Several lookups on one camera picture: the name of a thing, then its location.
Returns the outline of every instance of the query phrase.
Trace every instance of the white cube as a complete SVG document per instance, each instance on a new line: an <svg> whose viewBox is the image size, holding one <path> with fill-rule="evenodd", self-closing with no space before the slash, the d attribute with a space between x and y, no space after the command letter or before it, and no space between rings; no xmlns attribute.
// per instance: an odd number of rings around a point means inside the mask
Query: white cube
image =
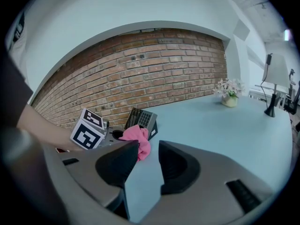
<svg viewBox="0 0 300 225"><path fill-rule="evenodd" d="M97 148L104 137L100 131L83 119L79 119L73 128L70 139L82 148L89 150Z"/></svg>
<svg viewBox="0 0 300 225"><path fill-rule="evenodd" d="M104 124L103 118L98 116L97 114L89 111L88 109L84 108L81 112L80 119L84 120L96 130L103 130L104 131Z"/></svg>

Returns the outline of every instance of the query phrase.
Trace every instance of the black sleeve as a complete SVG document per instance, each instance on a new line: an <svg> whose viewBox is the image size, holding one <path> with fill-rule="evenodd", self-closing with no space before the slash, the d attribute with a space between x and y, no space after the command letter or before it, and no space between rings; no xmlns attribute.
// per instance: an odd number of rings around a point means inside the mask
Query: black sleeve
<svg viewBox="0 0 300 225"><path fill-rule="evenodd" d="M16 127L32 91L7 53L0 68L1 125Z"/></svg>

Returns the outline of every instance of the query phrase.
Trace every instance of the brick wall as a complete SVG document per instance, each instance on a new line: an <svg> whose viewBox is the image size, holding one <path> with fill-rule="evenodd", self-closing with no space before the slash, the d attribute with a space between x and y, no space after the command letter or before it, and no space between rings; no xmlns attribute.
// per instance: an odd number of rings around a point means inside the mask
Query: brick wall
<svg viewBox="0 0 300 225"><path fill-rule="evenodd" d="M212 94L227 77L220 39L159 29L116 36L82 51L46 82L32 106L72 129L83 108L125 124L132 107L146 108Z"/></svg>

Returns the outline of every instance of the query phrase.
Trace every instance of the black and white marker pattern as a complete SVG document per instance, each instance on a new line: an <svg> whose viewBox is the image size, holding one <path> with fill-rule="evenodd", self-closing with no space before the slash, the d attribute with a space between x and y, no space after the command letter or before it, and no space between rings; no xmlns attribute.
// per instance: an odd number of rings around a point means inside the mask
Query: black and white marker pattern
<svg viewBox="0 0 300 225"><path fill-rule="evenodd" d="M104 129L103 127L103 119L96 114L90 112L89 110L85 109L83 118L90 122L92 125L97 126L100 129Z"/></svg>
<svg viewBox="0 0 300 225"><path fill-rule="evenodd" d="M77 126L72 132L71 139L85 149L96 148L104 138L104 135L93 129L82 120L78 121Z"/></svg>

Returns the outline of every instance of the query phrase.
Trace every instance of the lamp base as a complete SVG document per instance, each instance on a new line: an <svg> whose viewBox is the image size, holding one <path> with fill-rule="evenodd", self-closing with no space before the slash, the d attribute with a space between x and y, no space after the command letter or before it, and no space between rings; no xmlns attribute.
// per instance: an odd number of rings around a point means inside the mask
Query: lamp base
<svg viewBox="0 0 300 225"><path fill-rule="evenodd" d="M276 99L276 94L273 94L269 107L264 111L265 114L273 118L275 118L275 111L274 111L275 99Z"/></svg>

